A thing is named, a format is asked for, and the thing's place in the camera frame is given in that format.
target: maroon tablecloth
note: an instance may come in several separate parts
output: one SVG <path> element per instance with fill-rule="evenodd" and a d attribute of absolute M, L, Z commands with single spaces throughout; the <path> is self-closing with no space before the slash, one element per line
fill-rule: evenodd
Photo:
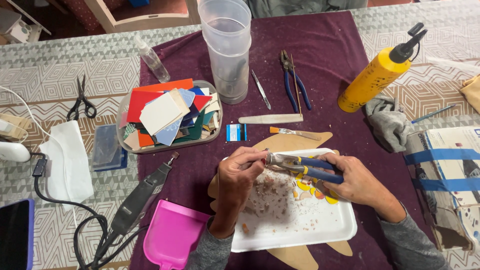
<path fill-rule="evenodd" d="M 194 33 L 155 48 L 163 58 L 172 80 L 193 78 L 213 83 L 207 47 L 201 33 Z M 252 78 L 247 98 L 237 105 L 223 105 L 220 135 L 205 145 L 176 150 L 180 157 L 173 162 L 167 182 L 157 199 L 169 201 L 213 214 L 207 187 L 216 173 L 218 162 L 240 146 L 253 146 L 270 136 L 268 125 L 248 125 L 248 141 L 226 143 L 225 124 L 237 123 L 241 116 L 293 113 L 286 95 L 283 70 L 278 60 L 281 49 L 292 53 L 295 72 L 303 81 L 312 103 L 304 122 L 276 125 L 314 132 L 331 131 L 333 138 L 322 147 L 338 149 L 342 155 L 358 157 L 365 166 L 401 200 L 413 219 L 432 239 L 424 224 L 416 193 L 401 154 L 387 153 L 374 139 L 364 114 L 343 112 L 336 103 L 339 94 L 367 65 L 367 57 L 350 12 L 275 17 L 252 20 L 250 68 L 255 71 L 272 105 L 268 110 Z M 158 81 L 141 66 L 140 85 Z M 138 157 L 138 178 L 143 179 L 171 151 Z M 148 224 L 155 210 L 152 206 L 141 225 Z M 326 244 L 310 245 L 309 250 L 320 269 L 391 269 L 386 241 L 373 209 L 354 204 L 357 234 L 348 242 L 352 257 L 334 251 Z M 171 232 L 181 235 L 182 232 Z M 144 256 L 141 234 L 133 251 L 131 270 L 157 270 Z M 266 251 L 232 253 L 227 269 L 291 269 Z"/>

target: stacked plastic cups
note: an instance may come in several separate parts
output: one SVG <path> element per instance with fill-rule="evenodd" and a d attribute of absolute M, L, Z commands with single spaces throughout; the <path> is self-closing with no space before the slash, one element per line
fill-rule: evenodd
<path fill-rule="evenodd" d="M 248 91 L 252 13 L 242 0 L 200 0 L 198 13 L 220 100 L 240 103 Z"/>

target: patterned tablecloth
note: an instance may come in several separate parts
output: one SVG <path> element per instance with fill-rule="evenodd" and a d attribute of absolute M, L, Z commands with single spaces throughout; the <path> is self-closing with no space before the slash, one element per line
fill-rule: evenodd
<path fill-rule="evenodd" d="M 480 69 L 480 1 L 456 0 L 373 7 L 352 10 L 365 51 L 371 60 L 381 49 L 405 42 L 407 31 L 423 22 L 428 34 L 411 69 L 392 83 L 386 93 L 398 96 L 410 119 L 448 104 L 457 106 L 413 126 L 414 130 L 480 124 L 480 115 L 459 94 L 461 82 Z M 200 30 L 199 25 L 141 31 L 150 46 Z M 75 79 L 86 75 L 86 94 L 98 110 L 93 120 L 81 113 L 79 125 L 89 156 L 95 126 L 114 123 L 123 96 L 139 83 L 139 54 L 133 42 L 136 32 L 75 37 L 44 42 L 0 46 L 0 85 L 14 90 L 28 102 L 47 131 L 65 121 L 77 96 Z M 27 117 L 28 112 L 11 94 L 0 92 L 0 112 Z M 31 150 L 44 141 L 36 126 L 29 128 L 25 145 Z M 93 172 L 94 195 L 84 203 L 110 221 L 123 199 L 138 183 L 136 156 L 128 167 Z M 0 206 L 21 198 L 34 198 L 34 269 L 76 267 L 72 247 L 73 213 L 42 204 L 30 176 L 35 163 L 0 163 Z M 77 211 L 81 221 L 88 215 Z M 82 233 L 82 254 L 91 261 L 101 235 L 95 221 Z M 132 245 L 110 264 L 126 269 Z M 453 269 L 475 269 L 480 257 L 462 250 L 444 252 Z"/>

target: spray bottle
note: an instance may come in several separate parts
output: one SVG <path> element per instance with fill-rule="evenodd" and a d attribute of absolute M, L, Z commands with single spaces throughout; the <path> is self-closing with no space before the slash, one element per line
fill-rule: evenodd
<path fill-rule="evenodd" d="M 152 70 L 155 77 L 161 83 L 168 82 L 170 80 L 170 75 L 165 69 L 165 66 L 162 64 L 162 62 L 158 58 L 158 55 L 153 51 L 152 48 L 150 48 L 147 45 L 145 41 L 142 40 L 142 38 L 138 34 L 135 35 L 134 40 L 135 40 L 135 44 L 138 47 L 138 50 L 140 50 L 140 56 L 142 57 L 144 62 L 147 64 L 147 66 L 150 68 L 150 70 Z"/>
<path fill-rule="evenodd" d="M 427 33 L 426 29 L 418 33 L 422 28 L 423 23 L 416 24 L 408 31 L 408 34 L 412 36 L 409 41 L 398 44 L 394 48 L 381 50 L 338 97 L 338 106 L 346 112 L 356 112 L 407 71 L 411 62 L 418 56 L 420 40 Z M 417 54 L 410 60 L 416 45 L 418 45 Z"/>

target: hand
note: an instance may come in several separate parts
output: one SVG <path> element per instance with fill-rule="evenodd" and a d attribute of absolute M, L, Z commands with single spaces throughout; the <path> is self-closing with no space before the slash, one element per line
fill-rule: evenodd
<path fill-rule="evenodd" d="M 233 233 L 238 214 L 245 208 L 253 182 L 264 171 L 267 151 L 240 147 L 218 165 L 218 206 L 210 225 L 216 238 L 226 238 Z"/>
<path fill-rule="evenodd" d="M 395 196 L 355 157 L 326 153 L 318 157 L 334 164 L 343 175 L 342 184 L 323 181 L 323 185 L 354 203 L 373 207 L 388 222 L 402 221 L 406 212 Z"/>

